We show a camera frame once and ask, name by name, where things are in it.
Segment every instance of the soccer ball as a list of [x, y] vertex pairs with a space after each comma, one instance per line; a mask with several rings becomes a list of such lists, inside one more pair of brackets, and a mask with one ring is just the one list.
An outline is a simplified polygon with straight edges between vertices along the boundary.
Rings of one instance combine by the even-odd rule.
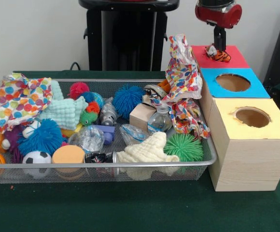
[[22, 163], [51, 163], [51, 156], [46, 152], [32, 151], [24, 156]]
[[[46, 152], [32, 151], [23, 158], [22, 163], [51, 163], [51, 156]], [[48, 168], [25, 168], [24, 174], [32, 176], [34, 179], [42, 179], [49, 174]]]

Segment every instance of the purple toy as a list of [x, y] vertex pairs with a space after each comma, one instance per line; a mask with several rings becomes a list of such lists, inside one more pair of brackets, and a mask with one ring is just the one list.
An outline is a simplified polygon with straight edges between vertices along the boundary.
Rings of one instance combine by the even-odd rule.
[[22, 163], [22, 155], [19, 151], [19, 144], [17, 142], [20, 137], [23, 129], [22, 126], [18, 125], [13, 128], [12, 131], [6, 131], [4, 133], [5, 139], [2, 142], [2, 147], [5, 150], [9, 150], [11, 154], [13, 154], [12, 163]]
[[114, 140], [114, 130], [115, 127], [109, 127], [109, 126], [101, 126], [101, 125], [94, 125], [95, 127], [97, 127], [98, 129], [100, 129], [105, 136], [105, 145], [109, 145], [113, 142]]

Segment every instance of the metal mesh tray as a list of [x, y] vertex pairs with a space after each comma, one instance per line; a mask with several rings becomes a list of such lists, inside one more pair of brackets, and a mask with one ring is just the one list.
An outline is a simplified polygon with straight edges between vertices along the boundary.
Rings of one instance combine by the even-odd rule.
[[[104, 98], [114, 96], [115, 92], [125, 84], [144, 87], [146, 84], [158, 83], [161, 80], [111, 80], [111, 79], [57, 79], [64, 98], [67, 97], [70, 86], [77, 81], [86, 82], [92, 92], [97, 92]], [[120, 125], [128, 123], [118, 119], [115, 129], [115, 140], [111, 145], [105, 145], [103, 151], [122, 151], [125, 148], [120, 134]], [[101, 164], [12, 164], [9, 153], [3, 154], [7, 164], [0, 164], [0, 184], [11, 183], [55, 183], [55, 182], [104, 182], [104, 181], [146, 181], [162, 180], [198, 180], [208, 165], [216, 161], [216, 150], [212, 139], [202, 140], [204, 158], [201, 162], [162, 162], [162, 163], [101, 163]], [[137, 173], [132, 179], [126, 170]]]

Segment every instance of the red spiky ball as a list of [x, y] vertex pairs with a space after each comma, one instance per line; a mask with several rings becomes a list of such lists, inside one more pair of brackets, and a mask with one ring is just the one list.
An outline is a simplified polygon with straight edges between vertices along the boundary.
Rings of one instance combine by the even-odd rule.
[[90, 91], [88, 85], [84, 82], [76, 82], [74, 84], [72, 84], [72, 86], [70, 87], [70, 93], [69, 96], [74, 99], [77, 100], [78, 97], [84, 93], [84, 92], [88, 92]]
[[88, 113], [91, 113], [91, 112], [94, 112], [96, 114], [99, 114], [100, 112], [100, 107], [98, 105], [98, 103], [96, 101], [92, 101], [88, 104], [87, 108], [86, 108], [86, 111]]

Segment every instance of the plastic bottle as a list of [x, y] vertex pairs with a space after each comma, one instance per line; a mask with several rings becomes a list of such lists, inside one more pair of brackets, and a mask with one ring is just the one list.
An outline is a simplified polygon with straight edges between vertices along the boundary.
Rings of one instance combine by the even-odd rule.
[[148, 121], [148, 131], [152, 135], [157, 131], [166, 132], [172, 127], [169, 109], [167, 106], [158, 106], [157, 112]]

